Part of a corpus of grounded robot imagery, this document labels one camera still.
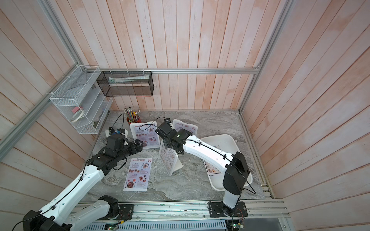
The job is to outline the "white menu holder front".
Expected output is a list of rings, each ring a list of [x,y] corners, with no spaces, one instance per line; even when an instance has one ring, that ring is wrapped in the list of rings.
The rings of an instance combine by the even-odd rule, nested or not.
[[[169,176],[183,167],[183,164],[178,158],[177,152],[173,149],[166,148],[163,141],[161,142],[160,147],[160,160]]]

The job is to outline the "dim sum menu sheet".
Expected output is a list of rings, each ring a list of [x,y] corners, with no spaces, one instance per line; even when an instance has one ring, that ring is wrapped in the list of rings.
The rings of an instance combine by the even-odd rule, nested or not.
[[[165,166],[168,174],[171,175],[173,172],[173,167],[177,162],[177,153],[173,149],[166,148],[164,144],[162,144],[160,148],[160,159]]]

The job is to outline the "red special menu sheet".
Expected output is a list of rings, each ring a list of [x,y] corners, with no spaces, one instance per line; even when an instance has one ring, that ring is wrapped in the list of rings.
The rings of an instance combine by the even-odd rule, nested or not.
[[[152,161],[152,158],[131,159],[123,188],[124,191],[147,191]]]

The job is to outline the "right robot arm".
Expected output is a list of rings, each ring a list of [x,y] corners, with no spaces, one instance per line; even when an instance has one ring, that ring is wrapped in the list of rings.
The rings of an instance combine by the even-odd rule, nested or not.
[[[173,149],[178,154],[188,153],[197,156],[218,169],[224,176],[225,193],[222,209],[229,212],[235,210],[245,184],[252,182],[252,175],[242,153],[227,153],[201,141],[187,130],[176,131],[168,118],[156,128],[155,132],[162,138],[166,148]]]

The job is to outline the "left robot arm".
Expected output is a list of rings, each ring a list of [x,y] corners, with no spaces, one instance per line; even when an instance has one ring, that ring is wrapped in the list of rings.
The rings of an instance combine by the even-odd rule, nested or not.
[[[71,215],[82,198],[112,170],[119,170],[119,161],[143,150],[143,141],[128,141],[122,134],[107,138],[107,144],[92,156],[78,177],[55,199],[39,211],[31,210],[23,220],[25,231],[80,231],[94,221],[120,217],[118,200],[112,196],[101,196],[86,209]]]

